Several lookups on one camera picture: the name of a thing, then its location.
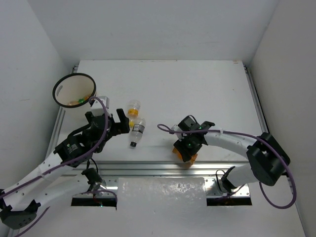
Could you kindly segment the orange juice bottle barcode label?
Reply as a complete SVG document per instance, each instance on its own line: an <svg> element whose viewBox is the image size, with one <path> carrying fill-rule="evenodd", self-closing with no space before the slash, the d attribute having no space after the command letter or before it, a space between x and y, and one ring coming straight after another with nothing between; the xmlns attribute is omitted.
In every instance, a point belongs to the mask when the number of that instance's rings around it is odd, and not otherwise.
<svg viewBox="0 0 316 237"><path fill-rule="evenodd" d="M193 156L191 157L190 160L184 161L183 158L182 158L182 155L180 154L180 152L179 152L176 148L173 148L172 152L177 156L177 158L178 158L182 163L185 163L185 164L187 164L188 166L192 166L192 165L195 163L196 158L197 158L197 156L198 156L197 154L195 154L195 155L193 155Z"/></svg>

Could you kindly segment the orange juice bottle floral label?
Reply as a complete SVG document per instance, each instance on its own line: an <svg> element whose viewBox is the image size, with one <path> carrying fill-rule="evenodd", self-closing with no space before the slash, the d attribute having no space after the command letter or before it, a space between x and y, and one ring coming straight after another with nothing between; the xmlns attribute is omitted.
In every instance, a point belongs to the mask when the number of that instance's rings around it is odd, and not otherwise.
<svg viewBox="0 0 316 237"><path fill-rule="evenodd" d="M78 105L79 104L79 101L70 101L67 105L68 106L75 106L75 105Z"/></svg>

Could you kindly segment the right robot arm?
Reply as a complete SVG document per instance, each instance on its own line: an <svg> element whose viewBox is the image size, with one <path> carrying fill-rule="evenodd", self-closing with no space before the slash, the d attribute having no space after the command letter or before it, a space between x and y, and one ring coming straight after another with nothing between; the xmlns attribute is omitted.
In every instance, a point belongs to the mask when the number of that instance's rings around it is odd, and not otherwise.
<svg viewBox="0 0 316 237"><path fill-rule="evenodd" d="M217 184L222 193L231 193L248 183L274 186L290 164L286 152L266 132L253 136L222 130L213 122L198 123L187 116L171 128L171 133L178 138L173 144L174 151L183 162L190 162L204 145L219 147L247 159L247 164L232 166L224 172Z"/></svg>

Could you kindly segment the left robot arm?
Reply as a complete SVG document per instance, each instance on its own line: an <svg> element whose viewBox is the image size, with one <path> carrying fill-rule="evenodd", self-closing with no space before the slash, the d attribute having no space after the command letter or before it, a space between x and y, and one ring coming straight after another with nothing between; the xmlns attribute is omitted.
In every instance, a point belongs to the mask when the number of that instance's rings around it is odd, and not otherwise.
<svg viewBox="0 0 316 237"><path fill-rule="evenodd" d="M85 114L88 124L71 132L53 152L31 173L0 193L0 219L11 229L20 229L33 222L38 211L47 208L63 195L90 191L102 182L95 168L82 171L70 181L50 186L60 176L102 152L113 136L130 131L129 119L123 109L117 109L119 122L111 114Z"/></svg>

